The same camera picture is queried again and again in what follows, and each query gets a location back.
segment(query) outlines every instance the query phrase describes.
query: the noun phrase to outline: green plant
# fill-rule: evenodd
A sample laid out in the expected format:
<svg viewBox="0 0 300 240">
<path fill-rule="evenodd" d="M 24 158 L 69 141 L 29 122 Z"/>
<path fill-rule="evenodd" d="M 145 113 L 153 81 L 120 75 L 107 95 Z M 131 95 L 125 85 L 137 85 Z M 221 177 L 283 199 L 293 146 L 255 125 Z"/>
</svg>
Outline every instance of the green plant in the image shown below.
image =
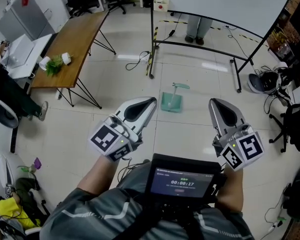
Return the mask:
<svg viewBox="0 0 300 240">
<path fill-rule="evenodd" d="M 62 57 L 59 56 L 54 56 L 48 63 L 45 65 L 46 68 L 46 74 L 48 76 L 54 76 L 58 74 L 61 70 L 61 67 L 63 65 L 63 60 Z"/>
</svg>

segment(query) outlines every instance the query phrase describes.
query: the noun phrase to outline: gray shirt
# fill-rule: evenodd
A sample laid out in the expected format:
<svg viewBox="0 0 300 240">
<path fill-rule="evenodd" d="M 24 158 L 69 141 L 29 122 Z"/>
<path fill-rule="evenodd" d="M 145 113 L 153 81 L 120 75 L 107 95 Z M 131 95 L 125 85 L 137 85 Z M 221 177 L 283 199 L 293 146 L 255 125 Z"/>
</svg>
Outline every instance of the gray shirt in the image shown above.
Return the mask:
<svg viewBox="0 0 300 240">
<path fill-rule="evenodd" d="M 110 240 L 127 229 L 141 213 L 142 206 L 126 191 L 144 192 L 149 167 L 134 169 L 117 188 L 100 196 L 79 188 L 57 206 L 40 231 L 41 240 L 91 239 Z M 242 213 L 205 208 L 193 214 L 205 240 L 253 240 Z M 143 240 L 188 239 L 176 222 L 161 220 L 146 232 Z"/>
</svg>

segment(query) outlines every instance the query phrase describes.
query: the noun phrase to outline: controller screen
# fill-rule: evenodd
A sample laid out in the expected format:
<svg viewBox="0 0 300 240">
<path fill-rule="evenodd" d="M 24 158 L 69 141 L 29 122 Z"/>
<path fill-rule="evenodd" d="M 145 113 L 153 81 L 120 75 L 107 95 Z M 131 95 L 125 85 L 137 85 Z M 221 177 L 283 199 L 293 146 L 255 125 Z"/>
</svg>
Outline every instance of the controller screen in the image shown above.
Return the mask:
<svg viewBox="0 0 300 240">
<path fill-rule="evenodd" d="M 212 179 L 213 174 L 156 168 L 150 191 L 175 197 L 202 198 Z"/>
</svg>

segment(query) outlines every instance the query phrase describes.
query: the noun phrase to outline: teal stand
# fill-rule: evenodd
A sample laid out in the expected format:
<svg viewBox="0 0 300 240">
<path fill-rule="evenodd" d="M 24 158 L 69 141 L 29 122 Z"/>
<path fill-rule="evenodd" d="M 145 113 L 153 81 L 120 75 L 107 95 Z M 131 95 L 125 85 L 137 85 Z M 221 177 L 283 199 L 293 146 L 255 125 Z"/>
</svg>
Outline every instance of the teal stand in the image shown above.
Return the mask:
<svg viewBox="0 0 300 240">
<path fill-rule="evenodd" d="M 173 113 L 181 113 L 182 112 L 182 96 L 177 95 L 177 88 L 190 89 L 189 85 L 183 83 L 173 83 L 174 92 L 163 92 L 161 99 L 161 110 L 173 112 Z"/>
</svg>

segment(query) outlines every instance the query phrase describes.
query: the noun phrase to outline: sneaker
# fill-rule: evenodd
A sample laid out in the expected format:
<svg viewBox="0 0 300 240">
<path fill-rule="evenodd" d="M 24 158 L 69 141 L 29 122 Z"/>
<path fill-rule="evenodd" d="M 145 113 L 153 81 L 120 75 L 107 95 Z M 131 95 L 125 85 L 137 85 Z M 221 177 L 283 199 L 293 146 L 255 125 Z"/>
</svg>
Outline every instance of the sneaker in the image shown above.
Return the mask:
<svg viewBox="0 0 300 240">
<path fill-rule="evenodd" d="M 40 121 L 44 121 L 46 118 L 46 114 L 47 114 L 47 110 L 48 110 L 48 102 L 45 101 L 42 106 L 41 106 L 41 114 L 39 115 L 39 120 Z"/>
<path fill-rule="evenodd" d="M 197 45 L 200 45 L 200 46 L 203 46 L 205 44 L 204 39 L 201 38 L 201 37 L 196 37 L 195 42 L 196 42 Z"/>
<path fill-rule="evenodd" d="M 194 39 L 193 39 L 192 37 L 188 36 L 188 35 L 184 38 L 184 40 L 185 40 L 187 43 L 192 43 L 192 42 L 194 41 Z"/>
</svg>

